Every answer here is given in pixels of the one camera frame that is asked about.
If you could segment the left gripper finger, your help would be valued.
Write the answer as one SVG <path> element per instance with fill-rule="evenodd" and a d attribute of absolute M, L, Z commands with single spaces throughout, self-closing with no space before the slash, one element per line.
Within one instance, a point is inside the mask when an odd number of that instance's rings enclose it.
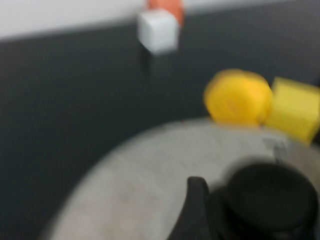
<path fill-rule="evenodd" d="M 177 221 L 169 235 L 170 240 L 209 240 L 206 200 L 209 195 L 207 182 L 202 177 L 187 179 L 186 197 Z"/>

